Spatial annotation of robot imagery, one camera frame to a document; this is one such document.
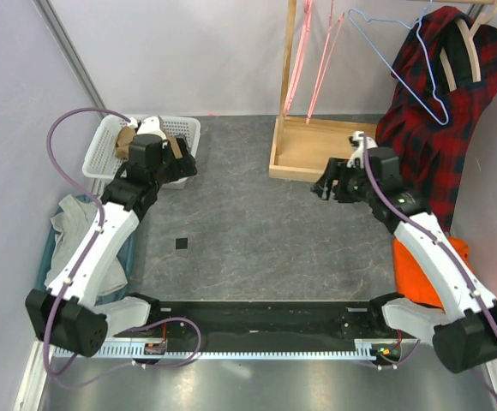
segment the red and black plaid shirt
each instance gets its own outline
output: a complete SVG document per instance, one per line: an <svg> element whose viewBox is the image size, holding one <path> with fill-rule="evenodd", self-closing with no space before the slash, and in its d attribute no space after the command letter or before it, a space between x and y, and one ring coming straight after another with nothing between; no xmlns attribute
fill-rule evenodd
<svg viewBox="0 0 497 411"><path fill-rule="evenodd" d="M473 23L466 14L449 6L423 18L420 34L430 58L437 56L439 47L442 47L441 30L460 17L468 22L469 27ZM479 117L497 93L497 29L479 27L474 42L482 80L453 92L438 94L450 117L446 126L439 125L398 83L392 106L378 123L376 131L378 144L395 150L404 180L409 187L420 190L429 201L445 231L450 230L452 223L471 135ZM431 95L428 68L422 46L416 38L416 28L410 31L393 67L433 113L444 118L439 103Z"/></svg>

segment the white basket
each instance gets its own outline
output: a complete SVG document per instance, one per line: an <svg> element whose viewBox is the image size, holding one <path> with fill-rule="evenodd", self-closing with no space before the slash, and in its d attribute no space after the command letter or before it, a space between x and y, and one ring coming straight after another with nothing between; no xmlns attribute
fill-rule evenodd
<svg viewBox="0 0 497 411"><path fill-rule="evenodd" d="M188 141L191 155L195 157L201 135L199 120L190 117L161 116L163 130L173 135L183 134ZM83 174L89 178L104 180L106 183L113 180L119 166L124 162L115 157L115 140L127 122L116 116L106 116L100 123L93 141L88 147ZM165 184L164 187L182 189L186 185L187 177L177 182Z"/></svg>

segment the gray cloth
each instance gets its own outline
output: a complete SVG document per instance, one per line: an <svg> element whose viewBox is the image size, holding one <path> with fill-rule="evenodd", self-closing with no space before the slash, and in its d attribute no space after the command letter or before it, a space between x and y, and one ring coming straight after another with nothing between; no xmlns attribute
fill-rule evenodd
<svg viewBox="0 0 497 411"><path fill-rule="evenodd" d="M51 218L52 227L57 232L57 246L52 254L51 269L46 275L46 286L60 274L71 260L75 250L87 234L91 222L96 217L94 203L83 203L72 195L64 197L59 204L63 212ZM107 275L100 284L98 296L114 293L125 285L127 285L125 271L115 257Z"/></svg>

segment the blue basket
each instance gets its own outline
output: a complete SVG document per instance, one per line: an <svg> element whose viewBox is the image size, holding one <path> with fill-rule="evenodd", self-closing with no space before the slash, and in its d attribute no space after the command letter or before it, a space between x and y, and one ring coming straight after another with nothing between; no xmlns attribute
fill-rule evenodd
<svg viewBox="0 0 497 411"><path fill-rule="evenodd" d="M90 203L86 195L79 195L76 197L79 201L83 203ZM62 208L58 207L57 214L62 212ZM57 232L51 227L51 232L46 239L45 250L43 251L43 258L41 259L41 264L39 265L39 271L37 274L37 281L35 282L35 288L41 291L46 290L45 279L46 273L51 269L52 254L57 244L55 241ZM136 231L132 233L129 238L124 242L123 246L119 249L117 253L117 259L119 264L125 271L125 277L127 281L132 275L132 267L135 262L135 245L136 245ZM115 293L104 295L96 300L96 305L107 304L109 302L121 300L129 291L129 285L125 285L122 289L119 289Z"/></svg>

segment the black square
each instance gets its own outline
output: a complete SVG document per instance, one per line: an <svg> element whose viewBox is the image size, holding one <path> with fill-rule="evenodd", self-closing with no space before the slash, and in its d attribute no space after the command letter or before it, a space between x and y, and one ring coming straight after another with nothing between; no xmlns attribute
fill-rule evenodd
<svg viewBox="0 0 497 411"><path fill-rule="evenodd" d="M177 238L177 250L185 250L188 248L187 238Z"/></svg>

